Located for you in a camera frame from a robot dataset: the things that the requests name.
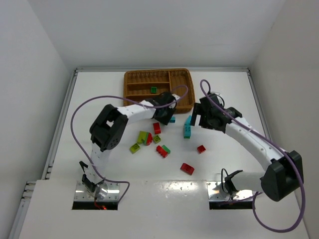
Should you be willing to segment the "small teal lego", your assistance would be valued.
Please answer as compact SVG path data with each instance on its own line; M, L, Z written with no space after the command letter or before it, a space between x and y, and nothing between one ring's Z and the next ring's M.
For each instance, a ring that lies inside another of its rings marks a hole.
M172 116L171 119L169 120L170 123L175 123L175 117Z

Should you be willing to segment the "long teal lego stack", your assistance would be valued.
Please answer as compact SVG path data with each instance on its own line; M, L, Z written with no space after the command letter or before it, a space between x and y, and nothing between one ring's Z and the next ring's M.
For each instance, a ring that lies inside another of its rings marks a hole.
M184 123L184 128L183 128L183 137L186 139L190 139L191 137L191 116L188 116L185 123Z

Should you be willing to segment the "red two-stud lego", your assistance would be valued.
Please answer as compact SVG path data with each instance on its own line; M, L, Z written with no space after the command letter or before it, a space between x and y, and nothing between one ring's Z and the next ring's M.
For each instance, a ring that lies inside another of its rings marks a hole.
M159 122L153 123L154 133L160 134L161 133L161 127Z

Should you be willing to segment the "small lime square lego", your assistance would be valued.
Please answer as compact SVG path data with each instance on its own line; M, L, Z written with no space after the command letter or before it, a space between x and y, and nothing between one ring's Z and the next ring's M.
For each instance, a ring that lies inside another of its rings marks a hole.
M153 142L154 142L155 144L161 142L160 136L159 136L159 135L155 135L155 136L153 137Z

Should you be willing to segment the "dark green square lego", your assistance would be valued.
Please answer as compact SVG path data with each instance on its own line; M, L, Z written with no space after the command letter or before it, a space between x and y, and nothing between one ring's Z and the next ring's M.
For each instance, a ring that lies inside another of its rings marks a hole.
M151 87L151 93L156 94L157 93L157 87Z

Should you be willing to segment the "small red square lego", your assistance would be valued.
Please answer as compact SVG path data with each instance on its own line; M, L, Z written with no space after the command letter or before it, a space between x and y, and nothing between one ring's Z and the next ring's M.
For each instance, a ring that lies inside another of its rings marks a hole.
M203 152L206 151L206 148L204 147L204 145L200 145L197 147L197 151L199 154L202 154Z

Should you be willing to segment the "red sloped lego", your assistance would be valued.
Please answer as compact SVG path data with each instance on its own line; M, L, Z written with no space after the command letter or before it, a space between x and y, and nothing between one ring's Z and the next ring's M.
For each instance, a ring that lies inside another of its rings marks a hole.
M192 175L194 173L194 168L187 163L183 163L180 170L188 175Z

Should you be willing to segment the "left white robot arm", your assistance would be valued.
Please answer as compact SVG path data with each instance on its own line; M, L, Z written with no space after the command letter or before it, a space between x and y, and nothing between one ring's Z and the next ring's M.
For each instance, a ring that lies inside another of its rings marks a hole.
M80 162L84 172L82 182L89 192L96 192L99 185L107 181L102 173L106 168L111 150L114 149L123 136L126 126L141 120L155 119L167 125L176 111L181 97L171 92L164 92L141 102L127 99L132 104L126 107L115 107L107 104L93 121L89 133L91 135L92 151L86 154L90 165Z

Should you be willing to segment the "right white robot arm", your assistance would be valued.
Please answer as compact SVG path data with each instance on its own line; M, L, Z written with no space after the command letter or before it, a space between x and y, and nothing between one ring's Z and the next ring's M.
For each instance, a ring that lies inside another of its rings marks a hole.
M225 177L223 187L230 195L241 190L265 193L278 202L298 189L304 181L302 157L296 152L277 150L258 137L242 114L233 107L225 109L218 96L211 93L194 104L190 124L220 131L240 143L262 166L264 173L237 170Z

